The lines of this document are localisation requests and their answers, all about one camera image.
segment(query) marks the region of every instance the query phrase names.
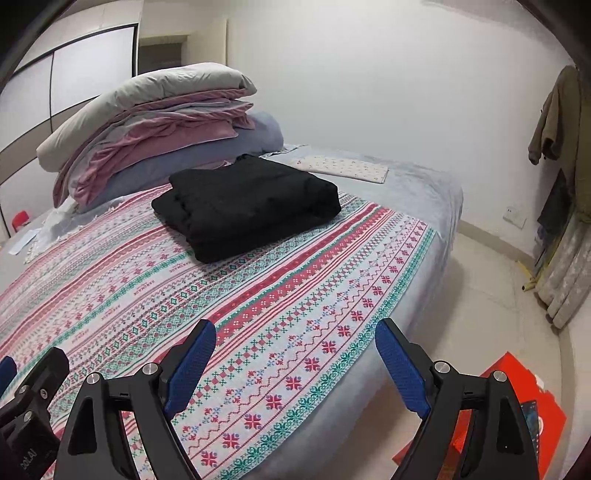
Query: wall socket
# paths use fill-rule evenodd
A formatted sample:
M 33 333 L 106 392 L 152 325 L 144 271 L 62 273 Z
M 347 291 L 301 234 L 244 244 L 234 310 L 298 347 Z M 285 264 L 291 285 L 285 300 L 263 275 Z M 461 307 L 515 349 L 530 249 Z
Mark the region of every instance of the wall socket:
M 524 227 L 525 221 L 527 220 L 527 217 L 521 212 L 521 210 L 513 206 L 507 207 L 507 210 L 505 210 L 503 218 L 507 222 L 512 223 L 519 229 L 522 229 Z

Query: beige floor tile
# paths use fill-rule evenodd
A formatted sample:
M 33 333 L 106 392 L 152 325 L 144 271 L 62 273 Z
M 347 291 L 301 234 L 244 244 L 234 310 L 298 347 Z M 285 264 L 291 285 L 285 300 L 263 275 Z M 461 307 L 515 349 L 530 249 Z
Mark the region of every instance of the beige floor tile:
M 392 457 L 410 442 L 421 419 L 408 411 L 394 383 L 385 385 L 363 411 L 345 444 L 316 477 L 342 480 L 389 479 Z
M 455 263 L 452 258 L 440 295 L 411 338 L 434 361 L 443 359 L 462 373 L 480 375 L 505 352 L 523 348 L 522 329 L 516 310 L 466 283 L 458 288 L 453 270 L 462 267 Z
M 515 308 L 511 260 L 461 234 L 456 235 L 452 257 L 463 267 L 471 288 Z
M 536 299 L 533 290 L 521 290 L 526 277 L 517 265 L 514 267 L 513 277 L 518 316 L 525 338 L 524 346 L 514 354 L 524 366 L 544 381 L 546 390 L 560 404 L 562 371 L 558 336 L 550 328 L 545 318 L 544 306 Z

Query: red shopping bag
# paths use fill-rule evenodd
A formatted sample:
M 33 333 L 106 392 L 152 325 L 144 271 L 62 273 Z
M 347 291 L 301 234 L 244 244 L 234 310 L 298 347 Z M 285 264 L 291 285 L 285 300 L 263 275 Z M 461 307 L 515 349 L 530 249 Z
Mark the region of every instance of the red shopping bag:
M 560 435 L 566 422 L 566 416 L 554 400 L 552 393 L 543 390 L 538 385 L 536 376 L 521 365 L 519 360 L 509 352 L 491 365 L 481 377 L 488 377 L 495 370 L 501 370 L 506 373 L 522 408 L 524 405 L 533 405 L 535 403 L 540 425 L 539 435 L 536 439 L 532 439 L 532 441 L 538 453 L 540 478 L 544 478 L 558 446 L 558 441 L 560 440 Z M 469 424 L 470 410 L 461 411 L 457 418 L 456 429 L 453 433 L 450 449 L 438 477 L 439 480 L 451 479 L 453 477 L 455 467 L 464 447 L 464 442 L 466 441 Z M 392 458 L 397 465 L 402 463 L 402 459 L 409 447 L 410 443 Z

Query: blue gripper pad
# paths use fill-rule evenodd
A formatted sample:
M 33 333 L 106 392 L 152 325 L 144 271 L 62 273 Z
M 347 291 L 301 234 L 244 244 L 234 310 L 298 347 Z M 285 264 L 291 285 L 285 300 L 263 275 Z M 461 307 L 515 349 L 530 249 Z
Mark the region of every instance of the blue gripper pad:
M 423 420 L 426 419 L 431 407 L 427 403 L 425 382 L 383 320 L 375 328 L 375 346 L 406 408 L 416 412 Z
M 216 328 L 207 322 L 168 382 L 164 414 L 169 420 L 187 408 L 215 346 Z
M 10 382 L 17 376 L 17 365 L 9 356 L 5 356 L 0 362 L 0 395 L 3 395 Z

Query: red and green patterned blanket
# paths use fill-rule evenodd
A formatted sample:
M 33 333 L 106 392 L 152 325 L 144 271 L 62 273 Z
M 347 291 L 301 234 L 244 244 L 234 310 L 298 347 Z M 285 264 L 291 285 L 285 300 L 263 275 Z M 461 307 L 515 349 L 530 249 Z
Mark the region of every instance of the red and green patterned blanket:
M 343 210 L 328 225 L 203 265 L 151 209 L 169 187 L 137 194 L 30 265 L 0 296 L 0 358 L 11 355 L 18 365 L 12 395 L 48 347 L 66 352 L 71 373 L 51 404 L 59 432 L 86 375 L 132 374 L 197 320 L 211 320 L 216 350 L 173 423 L 204 479 L 238 479 L 369 345 L 434 231 L 341 194 Z M 142 478 L 152 478 L 132 415 L 125 426 Z

